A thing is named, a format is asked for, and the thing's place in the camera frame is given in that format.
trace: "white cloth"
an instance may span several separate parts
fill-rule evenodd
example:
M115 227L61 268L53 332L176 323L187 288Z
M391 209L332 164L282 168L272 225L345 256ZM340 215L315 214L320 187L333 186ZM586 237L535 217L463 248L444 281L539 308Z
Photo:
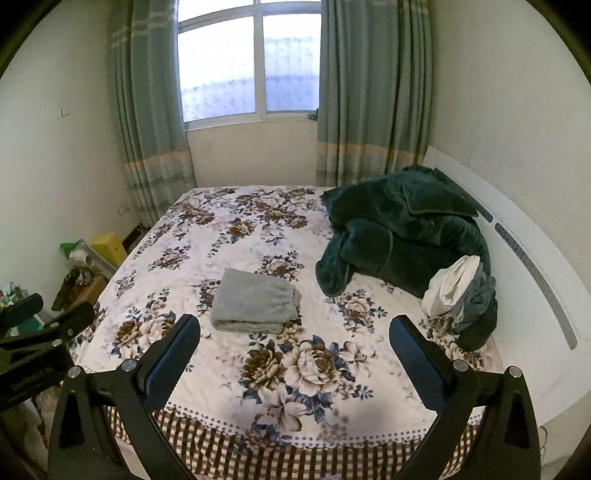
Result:
M464 255L451 267L435 274L421 301L421 308L429 318L454 308L474 278L479 263L478 255Z

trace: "checkered bed skirt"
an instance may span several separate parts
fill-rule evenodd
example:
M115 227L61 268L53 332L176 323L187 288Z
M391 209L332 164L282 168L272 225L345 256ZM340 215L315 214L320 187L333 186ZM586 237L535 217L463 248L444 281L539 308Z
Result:
M115 436L130 443L119 414L107 408ZM362 447L300 449L294 446L249 450L241 446L241 435L204 427L196 419L175 411L158 410L156 423L180 459L195 475L223 480L312 480L334 476L342 480L386 480L394 477L420 444L383 442ZM459 470L476 436L468 425L442 477Z

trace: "black mount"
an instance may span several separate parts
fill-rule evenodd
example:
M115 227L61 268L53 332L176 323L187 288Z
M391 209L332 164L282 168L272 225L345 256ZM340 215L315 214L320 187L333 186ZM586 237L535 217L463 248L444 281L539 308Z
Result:
M397 479L436 480L458 444L474 407L486 406L474 445L454 480L539 480L540 444L534 408L521 370L474 371L449 360L406 315L390 323L390 345L425 408L437 412L427 435Z
M48 477L78 480L83 472L89 480L139 478L127 468L106 419L105 407L117 406L150 478L194 480L152 413L166 405L200 336L199 321L185 314L139 360L126 360L116 370L93 374L71 368L53 420Z
M105 406L117 406L131 443L152 480L194 479L156 425L199 344L197 319L183 315L139 360L87 374L73 367L64 382L49 448L50 480L132 480L109 428ZM425 340L407 316L392 319L389 339L425 407L437 412L427 435L396 475L438 480L466 428L472 409L486 406L474 445L454 480L538 480L540 450L534 410L521 370L476 372L450 361Z
M43 308L35 293L2 315L3 328L12 328ZM74 365L70 341L88 327L95 311L88 302L56 317L43 330L0 339L0 411L31 398L64 379Z

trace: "window sill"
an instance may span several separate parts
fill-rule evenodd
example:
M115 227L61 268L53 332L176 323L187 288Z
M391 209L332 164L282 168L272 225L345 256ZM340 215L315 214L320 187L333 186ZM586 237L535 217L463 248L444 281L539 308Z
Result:
M226 127L228 125L257 124L269 122L313 122L308 118L312 112L268 113L261 116L256 113L242 113L240 115L217 116L203 120L185 122L185 131L202 130L212 127Z

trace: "folded gray towel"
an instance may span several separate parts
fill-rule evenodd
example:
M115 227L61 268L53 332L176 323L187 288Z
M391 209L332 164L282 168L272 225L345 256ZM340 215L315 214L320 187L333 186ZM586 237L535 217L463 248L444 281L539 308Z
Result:
M297 320L301 295L282 278L228 268L212 305L212 326L222 332L281 333Z

